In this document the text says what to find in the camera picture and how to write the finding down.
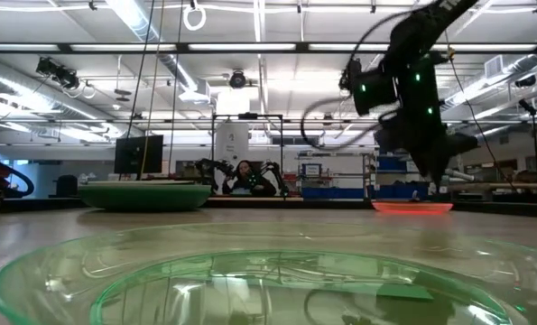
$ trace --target black chair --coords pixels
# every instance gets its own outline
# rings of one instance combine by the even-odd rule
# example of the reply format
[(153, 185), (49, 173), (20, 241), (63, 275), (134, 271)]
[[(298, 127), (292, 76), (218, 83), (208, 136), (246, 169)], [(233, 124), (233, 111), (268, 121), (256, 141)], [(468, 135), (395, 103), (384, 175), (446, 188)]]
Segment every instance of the black chair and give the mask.
[(50, 195), (50, 198), (74, 198), (78, 196), (78, 178), (76, 176), (61, 175), (55, 183), (55, 195)]

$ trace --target air duct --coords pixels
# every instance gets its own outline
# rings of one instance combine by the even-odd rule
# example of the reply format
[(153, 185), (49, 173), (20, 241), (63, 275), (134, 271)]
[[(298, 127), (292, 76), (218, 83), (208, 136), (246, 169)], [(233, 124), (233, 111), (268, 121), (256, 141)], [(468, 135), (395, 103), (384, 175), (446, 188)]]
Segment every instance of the air duct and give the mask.
[[(13, 96), (14, 101), (18, 104), (34, 110), (58, 109), (71, 118), (91, 120), (113, 118), (96, 108), (69, 98), (58, 90), (42, 84), (41, 81), (31, 79), (2, 63), (0, 63), (0, 95)], [(121, 133), (127, 132), (126, 125), (117, 125), (116, 128)], [(133, 128), (133, 132), (138, 135), (142, 134), (136, 128)]]
[[(140, 41), (146, 42), (148, 38), (148, 42), (158, 42), (158, 40), (165, 42), (154, 24), (150, 24), (149, 15), (140, 0), (106, 0), (106, 2)], [(194, 79), (172, 54), (158, 54), (156, 57), (172, 76), (178, 71), (178, 83), (185, 91), (180, 96), (182, 101), (197, 104), (209, 103), (209, 86), (206, 80)]]
[(479, 74), (463, 85), (464, 91), (456, 87), (454, 93), (446, 97), (444, 104), (440, 106), (440, 112), (457, 107), (477, 96), (485, 94), (490, 89), (508, 82), (517, 81), (526, 77), (537, 68), (537, 54), (529, 54), (513, 60), (510, 64), (503, 64), (505, 56), (499, 55), (486, 63), (486, 72)]

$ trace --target orange glowing disc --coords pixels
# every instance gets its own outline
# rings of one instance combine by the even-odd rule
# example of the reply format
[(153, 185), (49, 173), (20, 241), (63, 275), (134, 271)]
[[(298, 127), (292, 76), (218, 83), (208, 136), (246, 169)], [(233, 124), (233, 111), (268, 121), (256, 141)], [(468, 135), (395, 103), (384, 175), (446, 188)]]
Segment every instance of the orange glowing disc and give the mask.
[(404, 201), (373, 201), (377, 211), (406, 214), (440, 214), (452, 209), (452, 203), (439, 202), (404, 202)]

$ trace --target person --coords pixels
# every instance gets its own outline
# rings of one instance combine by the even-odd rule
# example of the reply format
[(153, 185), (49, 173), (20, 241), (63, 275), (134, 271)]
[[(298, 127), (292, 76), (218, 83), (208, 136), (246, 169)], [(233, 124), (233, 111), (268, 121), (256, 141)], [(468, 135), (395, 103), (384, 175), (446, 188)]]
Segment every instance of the person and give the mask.
[[(254, 186), (252, 189), (248, 181), (250, 174), (256, 174), (256, 177), (259, 178), (259, 184)], [(260, 175), (259, 172), (255, 171), (252, 167), (252, 164), (249, 161), (243, 160), (239, 162), (236, 167), (236, 181), (230, 188), (228, 182), (231, 181), (231, 177), (226, 177), (224, 183), (222, 184), (222, 192), (224, 194), (231, 194), (235, 192), (249, 192), (254, 196), (274, 196), (276, 194), (276, 188), (268, 181), (264, 176)]]

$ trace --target metal frame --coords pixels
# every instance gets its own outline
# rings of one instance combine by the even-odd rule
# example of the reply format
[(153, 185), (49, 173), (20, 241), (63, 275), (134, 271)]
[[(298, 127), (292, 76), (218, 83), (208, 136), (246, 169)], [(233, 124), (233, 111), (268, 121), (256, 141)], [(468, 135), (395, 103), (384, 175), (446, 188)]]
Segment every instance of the metal frame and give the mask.
[[(284, 138), (284, 135), (283, 135), (283, 132), (282, 130), (284, 129), (284, 119), (283, 119), (283, 116), (282, 114), (263, 114), (263, 115), (257, 115), (257, 114), (254, 114), (252, 115), (254, 117), (254, 119), (240, 119), (242, 117), (242, 115), (233, 115), (233, 114), (212, 114), (212, 118), (210, 119), (211, 121), (211, 131), (212, 131), (212, 145), (211, 145), (211, 150), (212, 150), (212, 161), (215, 159), (214, 157), (214, 145), (216, 143), (216, 139), (214, 137), (215, 133), (216, 133), (216, 120), (218, 119), (218, 117), (227, 117), (228, 120), (230, 120), (231, 117), (235, 117), (236, 120), (234, 121), (240, 121), (242, 123), (250, 123), (250, 121), (256, 121), (258, 119), (258, 117), (261, 117), (261, 118), (264, 118), (266, 120), (266, 122), (270, 123), (270, 117), (275, 117), (275, 118), (278, 118), (280, 120), (280, 174), (283, 176), (284, 175), (284, 141), (283, 141), (283, 138)], [(212, 167), (212, 171), (213, 171), (213, 176), (215, 175), (215, 168)], [(286, 200), (286, 197), (282, 195), (282, 191), (281, 191), (281, 196), (283, 197), (284, 200)]]
[[(365, 42), (360, 45), (357, 52), (382, 54), (386, 52), (389, 44), (389, 42)], [(89, 49), (74, 49), (82, 45), (83, 47), (89, 47)], [(156, 52), (160, 54), (332, 54), (350, 53), (356, 46), (355, 43), (350, 42), (163, 42), (160, 44), (161, 48), (158, 51), (155, 46), (156, 43), (150, 43), (150, 45), (150, 48), (144, 51), (144, 45), (137, 42), (0, 42), (0, 54), (119, 55), (156, 54)], [(200, 48), (203, 46), (204, 49), (191, 49), (191, 46), (197, 46)], [(450, 44), (450, 46), (455, 49), (456, 54), (537, 54), (537, 42), (453, 42)], [(448, 44), (446, 43), (437, 43), (433, 47), (433, 49), (436, 51), (447, 51), (447, 48)]]

